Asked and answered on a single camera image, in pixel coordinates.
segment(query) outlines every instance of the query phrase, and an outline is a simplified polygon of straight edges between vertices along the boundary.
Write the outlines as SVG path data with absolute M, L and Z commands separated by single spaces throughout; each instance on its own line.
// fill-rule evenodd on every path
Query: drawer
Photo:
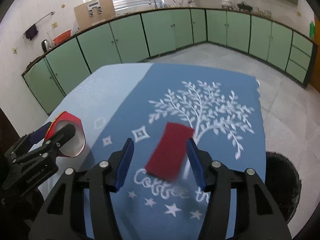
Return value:
M 307 53 L 310 57 L 312 54 L 313 43 L 303 37 L 302 35 L 293 32 L 292 44 L 303 52 Z
M 305 69 L 303 69 L 298 64 L 291 61 L 290 59 L 288 61 L 286 72 L 292 75 L 295 79 L 299 80 L 301 83 L 303 83 L 307 74 L 307 71 Z
M 292 61 L 295 63 L 298 63 L 305 70 L 308 70 L 310 57 L 294 46 L 291 48 L 290 59 L 292 59 Z

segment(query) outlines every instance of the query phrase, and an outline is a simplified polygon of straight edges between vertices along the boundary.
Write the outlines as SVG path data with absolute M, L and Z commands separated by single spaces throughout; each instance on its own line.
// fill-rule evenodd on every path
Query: brown board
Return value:
M 94 15 L 90 17 L 87 5 L 95 1 L 96 0 L 86 2 L 74 8 L 80 31 L 83 31 L 84 29 L 94 26 L 100 22 L 108 21 L 116 16 L 112 0 L 98 0 L 102 8 L 102 13 L 99 14 L 98 9 L 94 8 L 92 10 Z

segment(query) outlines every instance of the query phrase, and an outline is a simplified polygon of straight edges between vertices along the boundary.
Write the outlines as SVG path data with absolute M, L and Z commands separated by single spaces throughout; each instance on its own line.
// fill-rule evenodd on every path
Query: wall-mounted device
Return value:
M 93 3 L 88 4 L 87 7 L 88 7 L 88 13 L 89 13 L 90 17 L 92 17 L 94 15 L 94 13 L 92 11 L 93 8 L 97 8 L 99 14 L 103 12 L 102 8 L 100 6 L 99 0 L 96 0 Z

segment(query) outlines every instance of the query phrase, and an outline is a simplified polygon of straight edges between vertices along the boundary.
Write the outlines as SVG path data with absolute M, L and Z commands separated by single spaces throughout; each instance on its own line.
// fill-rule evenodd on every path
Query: white tree print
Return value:
M 248 121 L 248 116 L 254 109 L 252 107 L 242 106 L 236 101 L 238 96 L 231 90 L 229 99 L 220 95 L 220 83 L 207 84 L 198 80 L 199 88 L 191 82 L 181 82 L 186 90 L 178 90 L 177 93 L 168 89 L 165 98 L 159 102 L 149 101 L 154 104 L 155 113 L 149 114 L 149 123 L 152 124 L 160 116 L 178 115 L 182 121 L 188 122 L 195 132 L 193 139 L 196 144 L 200 141 L 205 132 L 213 130 L 218 135 L 222 132 L 231 140 L 232 145 L 236 147 L 236 159 L 241 156 L 243 147 L 240 144 L 242 132 L 254 133 L 252 126 Z M 187 161 L 183 178 L 186 179 L 190 169 L 190 162 Z

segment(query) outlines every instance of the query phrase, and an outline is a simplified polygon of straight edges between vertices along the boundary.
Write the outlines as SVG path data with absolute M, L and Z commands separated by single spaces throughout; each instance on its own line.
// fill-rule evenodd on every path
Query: metal screw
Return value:
M 254 175 L 256 172 L 254 171 L 254 169 L 249 168 L 249 169 L 247 169 L 247 173 L 249 175 Z
M 73 168 L 67 168 L 64 173 L 67 175 L 71 175 L 73 173 Z
M 107 161 L 102 161 L 99 163 L 99 166 L 102 167 L 102 168 L 106 168 L 108 167 L 109 163 Z
M 213 162 L 211 163 L 211 165 L 212 165 L 213 167 L 215 167 L 215 168 L 219 168 L 219 167 L 221 166 L 221 163 L 218 162 L 218 161 L 213 161 Z

